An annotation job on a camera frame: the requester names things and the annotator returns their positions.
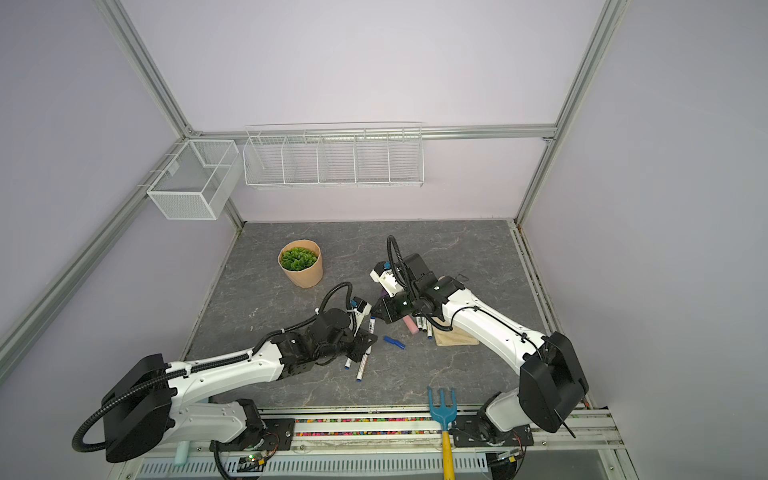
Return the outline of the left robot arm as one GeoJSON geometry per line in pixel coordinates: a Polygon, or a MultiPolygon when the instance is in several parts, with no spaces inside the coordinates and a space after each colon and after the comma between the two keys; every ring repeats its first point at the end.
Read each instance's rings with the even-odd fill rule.
{"type": "Polygon", "coordinates": [[[148,355],[104,395],[71,446],[79,453],[102,451],[108,462],[121,463],[166,443],[256,445],[266,428],[255,403],[215,404],[211,397],[306,373],[341,356],[359,362],[376,340],[354,326],[349,312],[333,308],[271,331],[241,351],[187,362],[148,355]]]}

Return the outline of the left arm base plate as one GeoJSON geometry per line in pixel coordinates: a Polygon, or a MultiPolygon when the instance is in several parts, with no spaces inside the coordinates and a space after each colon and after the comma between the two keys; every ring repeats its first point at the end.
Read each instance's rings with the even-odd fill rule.
{"type": "Polygon", "coordinates": [[[266,418],[262,427],[248,427],[237,438],[219,444],[220,452],[289,450],[296,422],[293,418],[266,418]]]}

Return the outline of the blue pen cap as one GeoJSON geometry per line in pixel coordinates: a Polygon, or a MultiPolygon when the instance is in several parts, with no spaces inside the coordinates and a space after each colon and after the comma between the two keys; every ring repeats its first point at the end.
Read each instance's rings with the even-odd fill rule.
{"type": "Polygon", "coordinates": [[[396,340],[396,339],[393,339],[393,338],[391,338],[389,336],[384,336],[383,339],[384,339],[384,341],[386,343],[391,344],[391,345],[393,345],[393,346],[395,346],[395,347],[397,347],[397,348],[399,348],[401,350],[405,350],[406,349],[406,345],[403,344],[402,342],[396,340]]]}

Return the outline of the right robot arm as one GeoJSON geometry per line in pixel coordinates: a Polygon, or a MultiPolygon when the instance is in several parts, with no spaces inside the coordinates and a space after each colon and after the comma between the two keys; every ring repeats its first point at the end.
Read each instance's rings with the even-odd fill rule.
{"type": "Polygon", "coordinates": [[[373,316],[393,323],[422,317],[437,330],[466,332],[499,356],[518,376],[518,386],[492,396],[478,411],[481,435],[496,442],[533,424],[555,433],[589,392],[573,344],[560,332],[525,327],[481,301],[450,276],[437,277],[418,254],[400,265],[379,262],[370,272],[386,295],[373,316]]]}

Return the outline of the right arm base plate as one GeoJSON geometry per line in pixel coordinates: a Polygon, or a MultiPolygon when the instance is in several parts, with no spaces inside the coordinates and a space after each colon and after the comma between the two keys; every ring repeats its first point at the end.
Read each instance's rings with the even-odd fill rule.
{"type": "Polygon", "coordinates": [[[478,414],[459,415],[449,434],[457,447],[530,447],[534,444],[528,425],[502,432],[478,414]]]}

